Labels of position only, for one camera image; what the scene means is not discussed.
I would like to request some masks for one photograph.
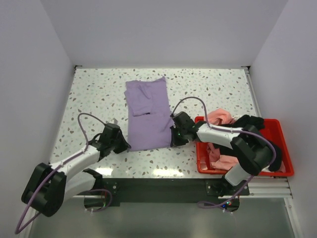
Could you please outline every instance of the speckled white surface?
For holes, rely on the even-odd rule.
[[[83,147],[85,140],[77,123],[79,112],[92,113],[103,121],[117,119],[127,137],[125,82],[152,81],[162,76],[166,77],[171,110],[180,99],[197,96],[206,103],[208,112],[223,108],[232,115],[256,115],[242,69],[77,69],[51,162],[62,160]],[[204,113],[200,102],[194,99],[182,103],[177,111],[185,111],[193,119]],[[89,139],[103,130],[93,118],[83,116],[82,123]],[[90,168],[104,177],[114,178],[210,177],[197,172],[194,143],[179,148],[111,153]]]

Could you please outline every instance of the purple cloth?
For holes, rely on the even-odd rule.
[[[129,81],[126,87],[131,151],[170,147],[173,121],[165,78],[153,82]]]

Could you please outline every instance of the white wall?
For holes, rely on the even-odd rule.
[[[287,0],[41,0],[85,67],[251,65]]]
[[[0,0],[0,237],[14,236],[21,195],[52,151],[73,66],[38,0]]]
[[[295,209],[307,238],[317,233],[316,11],[316,0],[289,0],[251,66],[263,116],[282,124],[295,169]]]

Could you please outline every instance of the red plastic tray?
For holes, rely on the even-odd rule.
[[[200,120],[204,120],[204,117],[196,117],[195,122]],[[275,176],[275,177],[289,177],[294,175],[294,169],[291,162],[291,159],[288,154],[288,150],[286,147],[286,143],[284,140],[283,132],[281,125],[276,119],[264,119],[265,128],[260,130],[264,138],[272,141],[282,150],[282,161],[285,165],[285,173],[282,172],[261,172],[260,176]],[[212,175],[223,175],[227,171],[223,170],[215,170],[210,167],[209,156],[207,154],[207,143],[197,142],[196,143],[197,150],[197,169],[200,173],[203,174],[212,174]]]

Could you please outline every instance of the purple cable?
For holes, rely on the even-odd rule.
[[[269,148],[270,148],[270,149],[272,150],[272,152],[273,152],[272,160],[270,161],[270,163],[269,163],[268,165],[271,165],[271,164],[274,162],[274,160],[275,160],[275,158],[276,158],[276,151],[275,151],[273,145],[272,145],[267,139],[265,139],[264,137],[262,137],[262,136],[260,136],[260,135],[258,135],[258,134],[255,134],[255,133],[253,133],[253,132],[249,132],[249,131],[222,129],[222,128],[217,128],[217,127],[213,127],[212,125],[210,125],[209,121],[207,120],[208,114],[207,114],[206,105],[205,105],[205,103],[203,102],[203,100],[201,100],[201,99],[198,98],[198,97],[186,97],[186,98],[183,98],[183,99],[180,100],[180,101],[178,102],[178,104],[175,106],[175,108],[174,108],[172,114],[174,114],[176,108],[179,106],[179,104],[180,104],[181,102],[183,102],[184,100],[189,99],[189,98],[197,99],[197,100],[199,100],[199,101],[203,104],[204,112],[205,112],[206,123],[207,123],[207,125],[209,126],[210,129],[214,129],[214,130],[218,130],[218,131],[224,131],[224,132],[230,132],[230,133],[243,133],[243,134],[248,134],[248,135],[252,135],[252,136],[255,136],[255,137],[257,137],[257,138],[263,140],[263,141],[269,146]],[[234,193],[234,195],[232,195],[231,198],[227,199],[226,201],[224,201],[224,202],[222,202],[222,203],[220,203],[220,204],[215,204],[215,203],[208,202],[208,201],[199,201],[199,202],[197,203],[198,207],[199,207],[199,208],[209,209],[209,208],[220,207],[220,206],[226,204],[227,202],[229,202],[229,201],[231,201],[232,199],[234,199],[234,198],[244,189],[244,187],[245,187],[246,185],[248,185],[248,183],[251,181],[251,179],[253,179],[253,177],[254,177],[254,176],[251,175],[251,176],[246,180],[246,182],[240,187],[240,189],[239,189],[238,191],[236,191],[236,192]],[[212,206],[201,206],[200,204],[202,204],[202,203],[203,203],[203,204],[209,204],[209,205],[212,205]]]
[[[84,137],[85,137],[85,140],[86,140],[85,149],[84,149],[84,151],[81,151],[81,152],[79,152],[79,153],[73,155],[73,156],[70,157],[69,159],[65,160],[62,165],[65,165],[65,164],[67,164],[68,162],[72,161],[73,159],[77,158],[78,156],[84,154],[84,152],[88,149],[89,140],[88,140],[87,134],[86,134],[86,132],[85,132],[85,130],[84,130],[84,128],[83,128],[81,122],[80,122],[80,116],[81,116],[81,115],[91,116],[91,117],[97,119],[98,121],[100,121],[102,124],[105,124],[102,120],[100,120],[99,118],[97,118],[97,117],[94,116],[94,115],[91,115],[91,114],[88,114],[88,113],[80,113],[80,114],[78,115],[78,117],[77,117],[77,121],[78,121],[79,127],[80,127],[81,131],[83,132]],[[21,215],[21,217],[20,217],[20,219],[19,219],[19,221],[18,221],[18,224],[17,224],[16,229],[15,229],[15,232],[14,232],[16,235],[19,234],[21,231],[23,231],[32,221],[34,221],[34,220],[40,215],[40,213],[35,214],[34,217],[32,217],[29,221],[27,221],[27,222],[21,227],[21,224],[22,224],[22,222],[23,222],[23,220],[24,220],[24,218],[25,218],[25,216],[26,216],[26,213],[28,212],[29,208],[31,207],[31,204],[32,204],[33,200],[35,199],[35,196],[38,194],[38,192],[39,192],[40,189],[44,186],[44,184],[50,179],[50,177],[51,177],[53,174],[55,174],[55,172],[57,172],[57,171],[62,167],[62,165],[58,165],[54,170],[52,170],[52,171],[49,173],[49,175],[46,176],[46,178],[40,183],[40,185],[39,185],[39,186],[37,187],[37,189],[34,191],[33,195],[31,196],[31,199],[29,200],[28,204],[26,205],[26,207],[25,207],[25,209],[24,209],[24,211],[23,211],[23,213],[22,213],[22,215]],[[108,190],[106,190],[106,189],[102,189],[102,191],[105,191],[105,192],[107,192],[107,193],[110,194],[110,202],[109,202],[108,205],[105,207],[105,208],[107,208],[107,207],[111,204],[111,202],[112,202],[112,194],[111,194]]]

